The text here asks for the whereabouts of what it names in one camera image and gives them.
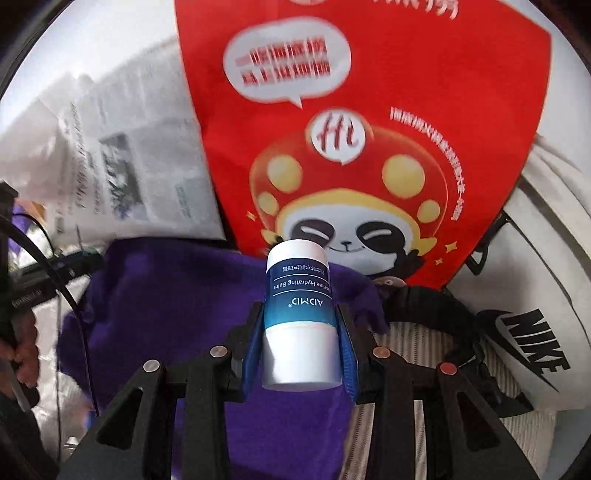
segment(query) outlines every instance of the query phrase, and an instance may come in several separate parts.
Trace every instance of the red hat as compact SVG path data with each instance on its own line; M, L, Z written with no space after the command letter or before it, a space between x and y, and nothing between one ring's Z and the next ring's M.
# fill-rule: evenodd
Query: red hat
M406 250L423 255L435 246L447 207L443 172L423 147L343 109L322 112L305 131L269 146L249 181L269 244L290 238L286 219L299 210L359 205L407 224Z

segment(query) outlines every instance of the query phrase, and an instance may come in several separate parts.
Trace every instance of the white cap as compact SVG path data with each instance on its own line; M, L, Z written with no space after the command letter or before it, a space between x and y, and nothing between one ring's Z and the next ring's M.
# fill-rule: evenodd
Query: white cap
M287 240L271 248L267 257L267 271L276 263L288 258L311 258L326 267L329 266L326 252L319 244L310 240L295 239Z
M342 384L339 335L323 322L287 322L265 330L262 386L305 392Z

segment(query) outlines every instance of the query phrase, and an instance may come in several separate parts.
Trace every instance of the blue label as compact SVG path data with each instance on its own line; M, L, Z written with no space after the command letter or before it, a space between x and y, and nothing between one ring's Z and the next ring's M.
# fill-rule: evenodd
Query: blue label
M329 269L309 258L289 258L267 272L265 328L285 322L323 322L336 327Z

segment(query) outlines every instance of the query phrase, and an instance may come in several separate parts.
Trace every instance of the black cable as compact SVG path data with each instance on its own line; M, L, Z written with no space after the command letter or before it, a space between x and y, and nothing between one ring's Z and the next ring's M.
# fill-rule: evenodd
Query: black cable
M56 249L53 246L53 244L51 243L51 238L49 238L49 233L47 233L45 228L43 228L43 225L41 224L41 222L39 220L37 220L35 217L33 217L33 215L29 215L28 213L13 213L12 216L13 217L25 217L25 218L29 219L30 221L32 221L35 225L37 225L39 227L39 230L41 230L41 232L43 232L43 235L45 235L45 238L47 238L47 242L49 243L49 247L51 248L51 253L53 255L56 254Z
M57 410L57 464L61 465L61 407L60 407L60 357L57 354L57 345L60 343L61 334L61 293L57 294L57 318L56 318L56 410Z
M84 356L84 362L86 367L86 377L88 381L88 390L90 393L90 399L92 400L92 406L95 411L95 415L98 418L100 416L99 412L99 405L96 401L95 389L94 384L92 381L92 371L90 369L90 356L88 354L88 338L86 337L86 331L84 328L84 321L78 312L78 305L76 301L72 297L70 291L66 288L64 283L62 282L60 276L56 273L53 269L49 260L43 255L43 252L39 250L38 246L28 237L26 234L21 232L15 225L10 222L10 220L0 216L0 231L10 237L17 245L20 245L26 252L29 253L33 257L33 259L43 267L46 271L47 275L53 282L57 291L61 292L64 296L70 307L72 308L72 312L76 317L78 323L78 329L80 330L80 338L82 340L82 353Z

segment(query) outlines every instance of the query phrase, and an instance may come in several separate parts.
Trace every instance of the red paper bag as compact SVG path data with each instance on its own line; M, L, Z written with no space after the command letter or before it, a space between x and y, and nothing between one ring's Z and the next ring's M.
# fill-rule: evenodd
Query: red paper bag
M177 0L240 249L318 242L441 287L495 219L544 103L550 36L496 0Z

